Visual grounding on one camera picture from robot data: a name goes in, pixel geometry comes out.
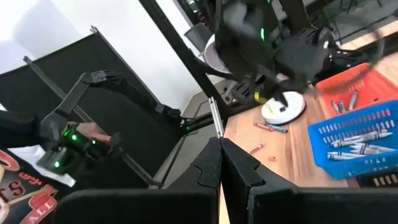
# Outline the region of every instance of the red crayon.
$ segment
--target red crayon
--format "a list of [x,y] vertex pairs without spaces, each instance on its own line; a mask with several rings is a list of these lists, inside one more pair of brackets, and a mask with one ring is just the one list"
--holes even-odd
[[261,143],[260,145],[254,147],[252,150],[250,150],[249,154],[253,154],[257,152],[258,150],[262,149],[264,146],[266,146],[265,143]]

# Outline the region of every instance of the wooden table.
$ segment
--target wooden table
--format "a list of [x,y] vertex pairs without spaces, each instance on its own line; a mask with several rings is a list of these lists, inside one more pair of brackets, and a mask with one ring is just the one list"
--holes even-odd
[[[398,21],[390,23],[380,31],[389,35],[398,31]],[[364,35],[343,46],[344,49],[357,49],[374,41],[372,35]],[[390,55],[379,63],[377,69],[387,78],[398,83],[398,54]],[[355,179],[333,180],[315,165],[312,156],[307,127],[330,118],[322,101],[313,94],[304,94],[307,109],[299,119],[286,126],[289,133],[268,132],[253,126],[262,122],[261,107],[245,111],[228,120],[224,137],[232,140],[249,152],[260,143],[266,146],[253,156],[266,167],[300,187],[358,187]],[[220,223],[229,223],[224,195],[221,191]]]

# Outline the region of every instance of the yellow tape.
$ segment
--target yellow tape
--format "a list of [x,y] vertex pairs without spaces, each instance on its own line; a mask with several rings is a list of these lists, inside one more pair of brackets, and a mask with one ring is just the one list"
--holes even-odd
[[262,104],[267,103],[267,99],[261,97],[259,92],[255,92],[255,93],[254,93],[254,99],[255,99],[257,102],[262,103]]

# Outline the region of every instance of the white wall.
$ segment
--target white wall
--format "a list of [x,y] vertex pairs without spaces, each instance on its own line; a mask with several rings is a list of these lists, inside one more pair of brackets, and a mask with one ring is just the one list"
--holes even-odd
[[[184,109],[200,87],[138,0],[53,0],[82,35],[96,26],[158,99]],[[189,25],[172,1],[159,0],[180,35]]]
[[25,65],[24,56],[35,57],[13,40],[0,41],[0,75]]
[[51,54],[84,38],[52,1],[34,1],[36,4],[15,25],[13,39],[35,58]]
[[84,36],[49,0],[0,1],[0,74]]

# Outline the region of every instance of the person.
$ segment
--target person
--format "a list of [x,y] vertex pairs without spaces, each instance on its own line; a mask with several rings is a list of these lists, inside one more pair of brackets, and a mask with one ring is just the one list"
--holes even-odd
[[[0,111],[0,223],[50,223],[57,201],[76,190],[68,175],[35,164],[44,154],[39,127],[35,115]],[[76,129],[107,144],[111,139],[95,123],[80,123]]]

